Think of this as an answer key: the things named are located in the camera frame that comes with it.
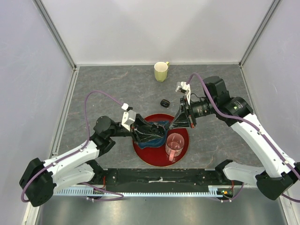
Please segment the black earbud case gold rim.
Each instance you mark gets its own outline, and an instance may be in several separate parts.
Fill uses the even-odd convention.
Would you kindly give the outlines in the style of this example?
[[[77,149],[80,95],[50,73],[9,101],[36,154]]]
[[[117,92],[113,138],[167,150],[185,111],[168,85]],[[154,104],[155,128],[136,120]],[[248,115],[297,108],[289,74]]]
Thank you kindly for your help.
[[[160,102],[160,105],[164,108],[168,108],[169,105],[170,105],[170,102],[166,99],[162,99],[161,102]]]

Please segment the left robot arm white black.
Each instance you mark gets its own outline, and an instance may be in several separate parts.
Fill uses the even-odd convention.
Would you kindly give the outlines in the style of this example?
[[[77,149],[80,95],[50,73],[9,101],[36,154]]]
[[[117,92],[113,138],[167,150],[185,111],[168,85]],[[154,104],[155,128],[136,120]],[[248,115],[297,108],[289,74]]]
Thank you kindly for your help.
[[[125,112],[121,122],[99,117],[94,133],[81,145],[51,159],[35,158],[28,163],[19,181],[21,201],[37,207],[69,186],[86,182],[99,184],[103,169],[96,158],[115,145],[113,137],[131,137],[134,143],[160,141],[166,137],[168,127],[168,122],[147,122],[136,113],[131,117]]]

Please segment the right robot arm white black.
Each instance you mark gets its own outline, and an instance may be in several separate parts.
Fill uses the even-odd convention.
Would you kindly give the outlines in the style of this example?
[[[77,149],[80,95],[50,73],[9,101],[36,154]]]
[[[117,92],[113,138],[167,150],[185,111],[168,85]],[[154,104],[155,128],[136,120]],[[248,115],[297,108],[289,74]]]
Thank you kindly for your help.
[[[270,200],[283,196],[300,180],[300,164],[275,143],[246,100],[230,96],[223,79],[211,76],[200,79],[200,83],[205,95],[192,101],[189,82],[177,82],[175,90],[183,93],[183,97],[169,128],[194,128],[198,118],[216,115],[247,143],[262,163],[261,167],[254,167],[225,160],[215,168],[216,182],[249,184]]]

